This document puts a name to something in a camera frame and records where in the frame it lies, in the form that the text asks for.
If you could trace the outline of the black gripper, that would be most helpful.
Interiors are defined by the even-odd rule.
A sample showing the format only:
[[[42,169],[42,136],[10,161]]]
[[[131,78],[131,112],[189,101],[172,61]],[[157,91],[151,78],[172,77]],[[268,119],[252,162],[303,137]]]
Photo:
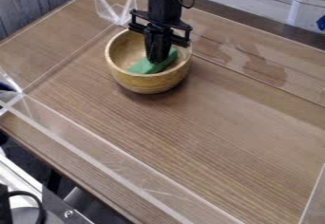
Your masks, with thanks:
[[[171,43],[179,47],[189,46],[189,33],[192,31],[191,25],[184,23],[180,19],[172,21],[171,23],[159,23],[148,18],[148,12],[132,9],[129,11],[132,16],[131,22],[128,23],[128,29],[137,33],[143,33],[144,36],[144,47],[145,47],[145,57],[151,64],[156,64],[165,60],[168,56],[168,51],[171,48]],[[140,24],[136,19],[147,21],[147,25]],[[184,36],[172,33],[172,30],[177,29],[184,32]],[[160,55],[157,60],[156,55],[156,38],[157,31],[160,32],[159,38],[159,49]]]

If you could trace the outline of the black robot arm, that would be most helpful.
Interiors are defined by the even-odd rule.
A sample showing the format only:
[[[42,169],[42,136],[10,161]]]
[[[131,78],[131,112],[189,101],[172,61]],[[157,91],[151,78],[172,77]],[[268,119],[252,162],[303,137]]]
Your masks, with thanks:
[[[188,47],[192,27],[181,21],[183,9],[191,9],[183,0],[147,0],[147,10],[132,9],[128,29],[143,35],[145,57],[160,64],[172,45]]]

